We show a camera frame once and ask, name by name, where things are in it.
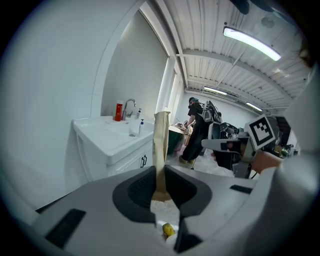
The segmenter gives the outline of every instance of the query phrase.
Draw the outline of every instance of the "backpack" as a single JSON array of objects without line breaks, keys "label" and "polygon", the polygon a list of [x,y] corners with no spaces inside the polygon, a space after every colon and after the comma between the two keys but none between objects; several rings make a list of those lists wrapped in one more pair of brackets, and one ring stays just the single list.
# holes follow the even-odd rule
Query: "backpack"
[{"label": "backpack", "polygon": [[218,115],[218,109],[216,106],[212,104],[212,102],[206,101],[205,104],[200,103],[202,107],[202,113],[198,113],[199,116],[203,118],[203,121],[208,124],[212,124],[213,122],[221,123],[220,117]]}]

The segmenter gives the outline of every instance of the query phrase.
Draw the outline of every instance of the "green trash bin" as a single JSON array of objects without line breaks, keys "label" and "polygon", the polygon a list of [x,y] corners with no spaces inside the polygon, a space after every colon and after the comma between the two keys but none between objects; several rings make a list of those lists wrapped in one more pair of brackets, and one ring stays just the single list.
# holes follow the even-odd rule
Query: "green trash bin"
[{"label": "green trash bin", "polygon": [[177,147],[178,143],[183,140],[184,133],[182,130],[176,128],[176,127],[169,127],[169,139],[168,139],[168,150],[167,154],[171,155],[175,148]]}]

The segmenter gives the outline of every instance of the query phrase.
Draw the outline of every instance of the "black clothing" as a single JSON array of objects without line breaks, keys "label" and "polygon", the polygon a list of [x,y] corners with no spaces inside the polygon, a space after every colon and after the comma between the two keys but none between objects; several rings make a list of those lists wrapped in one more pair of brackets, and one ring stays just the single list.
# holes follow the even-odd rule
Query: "black clothing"
[{"label": "black clothing", "polygon": [[191,117],[191,115],[194,115],[195,116],[195,122],[197,124],[204,123],[205,122],[204,119],[198,114],[202,114],[202,106],[200,105],[199,102],[194,102],[190,106],[190,109],[189,109],[189,112],[188,112],[188,116]]},{"label": "black clothing", "polygon": [[202,107],[199,102],[195,102],[190,106],[188,116],[195,116],[195,125],[193,132],[190,136],[188,145],[183,151],[182,159],[186,161],[196,159],[203,147],[201,146],[201,141],[208,137],[209,123],[206,123],[204,119],[198,115],[202,113]]}]

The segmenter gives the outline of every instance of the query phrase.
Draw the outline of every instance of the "paper bag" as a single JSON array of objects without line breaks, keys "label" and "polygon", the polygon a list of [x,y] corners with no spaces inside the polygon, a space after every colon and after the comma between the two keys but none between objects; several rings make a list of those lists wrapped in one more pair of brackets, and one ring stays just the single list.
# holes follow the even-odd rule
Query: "paper bag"
[{"label": "paper bag", "polygon": [[164,169],[168,150],[169,114],[170,112],[168,111],[162,111],[154,114],[155,121],[153,130],[152,160],[156,171],[156,189],[152,200],[161,202],[171,199],[166,189]]}]

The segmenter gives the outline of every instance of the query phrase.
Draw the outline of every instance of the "white sink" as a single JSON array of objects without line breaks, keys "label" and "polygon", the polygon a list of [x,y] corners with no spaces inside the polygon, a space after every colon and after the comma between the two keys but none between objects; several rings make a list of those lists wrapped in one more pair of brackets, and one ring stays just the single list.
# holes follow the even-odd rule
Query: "white sink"
[{"label": "white sink", "polygon": [[106,163],[112,165],[152,140],[154,124],[146,121],[140,134],[132,136],[139,133],[140,122],[138,119],[114,121],[112,116],[99,116],[74,119],[73,127],[84,142],[97,147],[105,154]]}]

